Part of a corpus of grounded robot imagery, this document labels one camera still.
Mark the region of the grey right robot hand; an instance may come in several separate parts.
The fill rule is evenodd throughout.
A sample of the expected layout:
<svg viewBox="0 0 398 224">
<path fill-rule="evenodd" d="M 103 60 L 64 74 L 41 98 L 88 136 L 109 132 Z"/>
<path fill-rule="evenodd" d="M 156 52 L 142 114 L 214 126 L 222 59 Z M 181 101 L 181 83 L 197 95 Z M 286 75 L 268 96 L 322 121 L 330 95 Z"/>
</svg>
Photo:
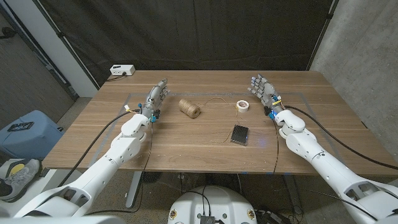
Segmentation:
<svg viewBox="0 0 398 224">
<path fill-rule="evenodd" d="M 277 114 L 284 110 L 281 96 L 276 92 L 273 84 L 261 74 L 251 78 L 251 87 L 248 90 L 260 99 L 264 106 L 264 114 L 270 119 L 275 120 Z"/>
</svg>

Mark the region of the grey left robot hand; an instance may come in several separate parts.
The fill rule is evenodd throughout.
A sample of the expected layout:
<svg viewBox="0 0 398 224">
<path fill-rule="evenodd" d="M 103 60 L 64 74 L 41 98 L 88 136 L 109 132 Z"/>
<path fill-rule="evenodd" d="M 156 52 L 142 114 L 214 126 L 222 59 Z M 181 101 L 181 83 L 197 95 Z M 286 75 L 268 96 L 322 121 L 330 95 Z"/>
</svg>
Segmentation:
<svg viewBox="0 0 398 224">
<path fill-rule="evenodd" d="M 155 112 L 160 110 L 162 102 L 169 94 L 169 91 L 167 90 L 167 82 L 168 80 L 165 78 L 151 89 L 146 97 L 144 105 L 142 106 L 142 115 L 151 119 L 155 115 Z"/>
</svg>

